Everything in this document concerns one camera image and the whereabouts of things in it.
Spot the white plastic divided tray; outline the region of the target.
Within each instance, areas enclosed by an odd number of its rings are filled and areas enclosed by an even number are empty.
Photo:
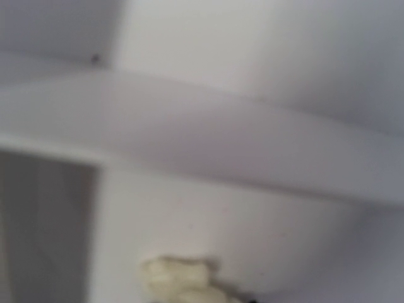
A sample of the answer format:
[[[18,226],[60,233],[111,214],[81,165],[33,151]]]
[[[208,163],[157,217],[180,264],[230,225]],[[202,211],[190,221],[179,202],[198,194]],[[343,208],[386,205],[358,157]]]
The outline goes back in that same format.
[[[402,1],[2,1],[1,301],[403,301]]]

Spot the white knight first row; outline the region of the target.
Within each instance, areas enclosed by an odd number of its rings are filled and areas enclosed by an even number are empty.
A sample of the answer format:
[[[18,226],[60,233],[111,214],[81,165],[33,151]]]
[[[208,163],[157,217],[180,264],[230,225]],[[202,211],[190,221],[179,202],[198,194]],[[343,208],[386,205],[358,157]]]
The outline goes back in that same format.
[[[239,302],[211,282],[202,260],[158,257],[143,262],[140,277],[145,292],[155,302]]]

